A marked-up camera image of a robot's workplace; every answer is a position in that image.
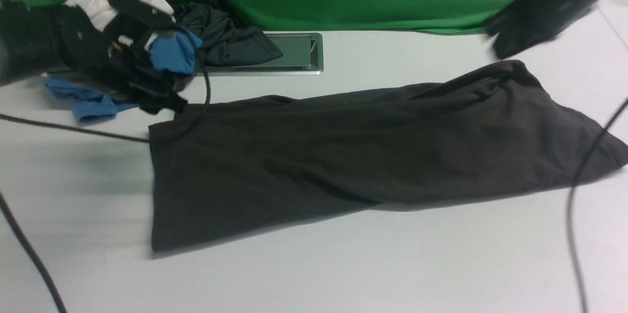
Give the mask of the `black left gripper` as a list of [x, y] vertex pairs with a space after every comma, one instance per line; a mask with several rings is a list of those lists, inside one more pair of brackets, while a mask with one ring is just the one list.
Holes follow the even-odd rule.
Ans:
[[187, 100], [155, 69], [144, 49], [151, 34], [176, 26], [157, 30], [119, 13], [112, 26], [99, 31], [84, 10], [74, 9], [74, 83], [150, 114], [182, 112]]

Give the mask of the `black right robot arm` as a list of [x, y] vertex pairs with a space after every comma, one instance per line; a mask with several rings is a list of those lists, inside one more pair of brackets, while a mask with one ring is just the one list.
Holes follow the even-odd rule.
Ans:
[[554, 40], [599, 0], [513, 0], [483, 22], [493, 53], [503, 60]]

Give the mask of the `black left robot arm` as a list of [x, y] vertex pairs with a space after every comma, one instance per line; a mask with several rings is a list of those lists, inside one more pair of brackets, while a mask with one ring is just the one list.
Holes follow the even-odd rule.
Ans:
[[135, 38], [150, 37], [147, 27], [115, 20], [99, 31], [83, 9], [68, 6], [27, 8], [17, 3], [1, 10], [1, 85], [47, 74], [149, 114], [181, 113], [187, 100], [150, 54], [135, 42], [123, 43], [116, 29], [130, 28]]

